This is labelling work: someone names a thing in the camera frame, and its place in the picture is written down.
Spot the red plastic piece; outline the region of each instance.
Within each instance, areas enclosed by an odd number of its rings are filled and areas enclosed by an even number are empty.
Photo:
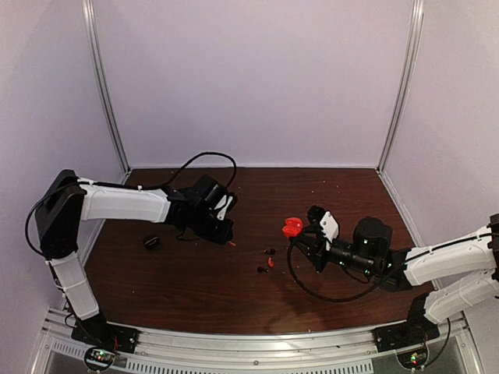
[[[303,221],[298,217],[286,218],[285,223],[282,232],[287,239],[297,237],[303,230]]]

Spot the robotic arm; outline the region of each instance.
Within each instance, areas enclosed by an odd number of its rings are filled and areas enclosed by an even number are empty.
[[[295,217],[286,220],[283,227],[291,241],[288,264],[292,274],[293,247],[300,249],[317,272],[322,272],[327,263],[336,263],[344,270],[363,273],[368,280],[374,278],[376,285],[372,289],[404,291],[439,277],[471,272],[446,288],[416,298],[405,323],[375,329],[378,351],[418,344],[425,337],[438,337],[438,323],[499,295],[499,214],[472,234],[439,245],[400,251],[390,250],[392,230],[376,218],[362,219],[354,230],[352,242],[339,238],[339,225],[325,209],[312,206],[307,218],[310,224],[306,227]],[[313,294],[295,274],[294,277]],[[321,298],[330,302],[352,300]]]
[[[191,229],[199,237],[223,245],[232,239],[233,222],[225,215],[236,197],[211,177],[193,187],[169,185],[152,189],[95,182],[62,171],[35,211],[40,249],[55,283],[79,321],[72,338],[110,351],[133,352],[137,331],[107,323],[90,288],[76,251],[80,221],[141,220]]]

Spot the ventilation grille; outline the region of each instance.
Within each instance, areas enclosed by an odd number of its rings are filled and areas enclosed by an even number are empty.
[[[62,353],[63,355],[72,356],[75,358],[82,358],[85,354],[85,351],[80,347],[74,346],[70,343],[61,342],[56,340],[52,346],[52,350],[58,353]]]
[[[218,370],[214,371],[204,371],[204,370],[191,370],[191,369],[174,369],[169,365],[155,364],[155,363],[144,363],[141,361],[128,360],[126,365],[127,372],[133,372],[137,374],[229,374],[230,372],[221,372]],[[373,374],[373,365],[371,360],[363,360],[361,362],[348,363],[344,365],[331,365],[328,367],[323,367],[320,369],[307,370],[302,369],[300,371],[292,370],[262,370],[262,374]]]

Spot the white wall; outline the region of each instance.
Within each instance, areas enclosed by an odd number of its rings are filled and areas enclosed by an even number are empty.
[[[95,12],[132,166],[202,150],[246,166],[377,164],[411,0],[109,0]]]
[[[61,301],[24,241],[27,212],[62,168],[116,182],[121,171],[80,1],[1,1],[0,51],[0,371],[22,373],[48,306]],[[80,248],[93,229],[82,228]]]
[[[426,2],[410,93],[388,163],[425,244],[499,213],[499,2]],[[498,373],[499,301],[466,315],[487,373]]]

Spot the red object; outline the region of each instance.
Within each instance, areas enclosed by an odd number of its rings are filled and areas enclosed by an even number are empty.
[[[286,218],[285,223],[282,232],[287,239],[297,237],[303,230],[303,221],[298,217]]]

